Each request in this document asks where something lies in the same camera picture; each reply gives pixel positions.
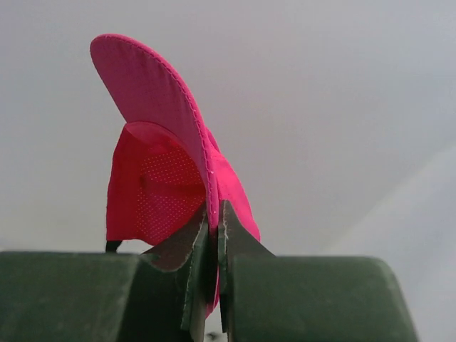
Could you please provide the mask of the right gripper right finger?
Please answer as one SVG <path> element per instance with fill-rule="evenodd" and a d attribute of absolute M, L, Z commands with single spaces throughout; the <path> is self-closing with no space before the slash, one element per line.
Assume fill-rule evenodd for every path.
<path fill-rule="evenodd" d="M 230 341 L 416 341 L 398 280 L 364 256 L 276 256 L 223 201 L 219 302 Z"/>

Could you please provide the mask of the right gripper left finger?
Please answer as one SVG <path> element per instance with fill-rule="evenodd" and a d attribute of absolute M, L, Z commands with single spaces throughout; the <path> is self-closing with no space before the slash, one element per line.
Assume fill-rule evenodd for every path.
<path fill-rule="evenodd" d="M 3 252 L 3 341 L 202 341 L 208 223 L 199 209 L 145 254 Z"/>

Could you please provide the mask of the magenta baseball cap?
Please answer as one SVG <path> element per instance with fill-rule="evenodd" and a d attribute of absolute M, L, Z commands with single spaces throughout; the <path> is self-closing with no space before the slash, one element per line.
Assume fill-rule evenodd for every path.
<path fill-rule="evenodd" d="M 105 250 L 127 240 L 156 246 L 201 206 L 214 236 L 223 201 L 259 238 L 244 188 L 179 73 L 156 51 L 114 33 L 95 37 L 90 57 L 125 120 L 108 183 Z"/>

